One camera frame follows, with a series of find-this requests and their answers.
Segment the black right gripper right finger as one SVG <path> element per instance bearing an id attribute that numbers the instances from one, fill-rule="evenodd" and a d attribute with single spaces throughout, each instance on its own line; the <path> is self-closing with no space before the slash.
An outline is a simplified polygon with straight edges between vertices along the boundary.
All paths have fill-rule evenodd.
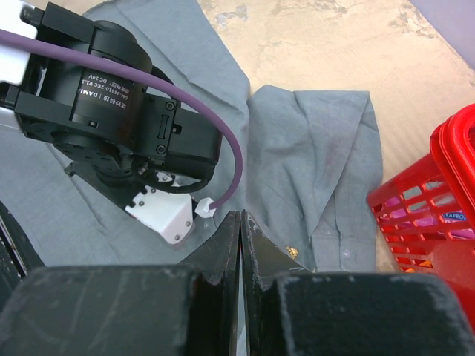
<path id="1" fill-rule="evenodd" d="M 249 355 L 472 355 L 474 333 L 430 274 L 308 271 L 243 212 Z"/>

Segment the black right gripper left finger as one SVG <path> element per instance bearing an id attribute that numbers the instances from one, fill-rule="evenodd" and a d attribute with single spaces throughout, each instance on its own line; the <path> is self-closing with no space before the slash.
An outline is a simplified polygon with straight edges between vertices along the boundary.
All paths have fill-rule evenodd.
<path id="1" fill-rule="evenodd" d="M 240 214 L 176 265 L 38 268 L 1 311 L 3 355 L 234 355 Z"/>

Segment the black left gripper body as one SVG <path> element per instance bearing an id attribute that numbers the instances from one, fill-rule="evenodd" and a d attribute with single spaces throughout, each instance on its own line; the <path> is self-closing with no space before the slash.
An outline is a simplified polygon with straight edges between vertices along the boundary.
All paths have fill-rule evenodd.
<path id="1" fill-rule="evenodd" d="M 124 210 L 136 204 L 133 198 L 153 191 L 193 194 L 205 188 L 214 175 L 215 164 L 192 156 L 173 156 L 163 164 L 138 158 L 122 170 L 109 171 L 85 162 L 72 162 L 65 169 L 69 177 L 78 176 L 115 206 Z"/>

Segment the gold brooch pin clasp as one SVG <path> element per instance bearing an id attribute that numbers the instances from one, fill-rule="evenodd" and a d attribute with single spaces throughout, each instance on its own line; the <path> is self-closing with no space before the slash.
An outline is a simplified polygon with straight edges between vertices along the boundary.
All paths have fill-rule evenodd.
<path id="1" fill-rule="evenodd" d="M 289 252 L 289 255 L 291 256 L 291 258 L 296 258 L 298 256 L 298 250 L 296 248 L 287 246 L 286 249 Z"/>

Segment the grey button-up shirt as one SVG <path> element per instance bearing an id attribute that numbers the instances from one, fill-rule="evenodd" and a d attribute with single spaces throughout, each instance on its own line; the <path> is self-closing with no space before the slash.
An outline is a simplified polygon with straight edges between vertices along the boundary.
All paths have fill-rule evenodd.
<path id="1" fill-rule="evenodd" d="M 1 48 L 109 73 L 155 96 L 176 96 L 219 130 L 214 175 L 190 194 L 193 226 L 178 243 L 189 245 L 189 255 L 228 213 L 238 212 L 241 222 L 248 212 L 279 249 L 285 243 L 302 249 L 296 262 L 308 271 L 374 271 L 376 224 L 367 194 L 381 182 L 382 161 L 369 94 L 267 85 L 249 95 L 246 77 L 197 20 L 199 12 L 190 1 L 118 1 L 84 17 L 56 4 L 39 9 L 3 1 Z M 1 203 L 26 205 L 33 218 L 29 235 L 69 236 L 75 249 L 98 252 L 106 233 L 87 189 L 104 196 L 69 177 L 71 161 L 52 144 L 19 134 L 1 137 Z M 111 236 L 130 248 L 145 236 L 162 238 L 118 209 Z M 172 246 L 163 241 L 158 252 Z"/>

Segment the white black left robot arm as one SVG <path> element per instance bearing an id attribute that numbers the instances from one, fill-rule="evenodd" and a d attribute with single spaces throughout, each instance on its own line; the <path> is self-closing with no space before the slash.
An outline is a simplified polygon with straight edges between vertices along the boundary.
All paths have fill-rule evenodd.
<path id="1" fill-rule="evenodd" d="M 109 73 L 1 48 L 1 127 L 50 143 L 81 177 L 120 208 L 147 191 L 206 187 L 222 136 L 176 96 Z"/>

